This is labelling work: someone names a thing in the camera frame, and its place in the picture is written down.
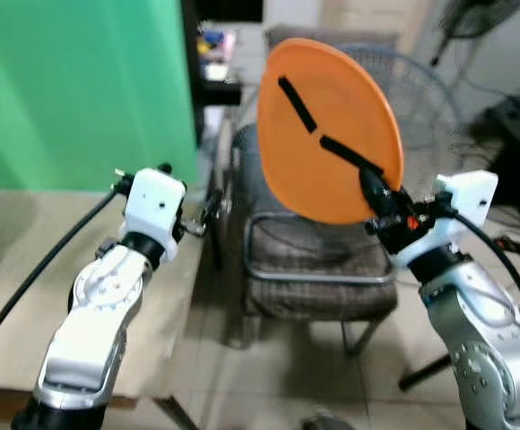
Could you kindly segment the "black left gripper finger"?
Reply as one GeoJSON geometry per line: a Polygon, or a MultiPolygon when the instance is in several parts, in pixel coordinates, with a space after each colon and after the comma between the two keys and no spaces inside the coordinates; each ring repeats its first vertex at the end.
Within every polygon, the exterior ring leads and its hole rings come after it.
{"type": "Polygon", "coordinates": [[[202,208],[203,232],[212,232],[221,224],[221,212],[223,209],[223,192],[219,189],[208,190],[205,203],[202,208]]]}

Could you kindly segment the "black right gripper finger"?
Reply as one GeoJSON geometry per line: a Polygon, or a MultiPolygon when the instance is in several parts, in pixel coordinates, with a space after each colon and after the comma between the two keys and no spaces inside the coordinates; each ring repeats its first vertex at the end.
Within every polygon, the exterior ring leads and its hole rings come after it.
{"type": "MultiPolygon", "coordinates": [[[[294,115],[296,115],[301,126],[304,127],[305,132],[312,135],[318,128],[318,122],[313,117],[312,111],[307,107],[307,103],[300,96],[299,90],[297,90],[296,86],[290,81],[288,75],[280,75],[280,77],[277,78],[277,85],[290,103],[290,106],[292,106],[294,115]]],[[[384,175],[384,170],[380,168],[378,164],[374,163],[374,161],[367,159],[367,157],[364,157],[358,151],[345,146],[345,144],[331,138],[329,135],[321,135],[320,139],[318,139],[318,143],[320,143],[321,148],[325,149],[326,152],[337,156],[338,159],[345,160],[346,163],[352,167],[367,169],[372,176],[384,175]]]]}

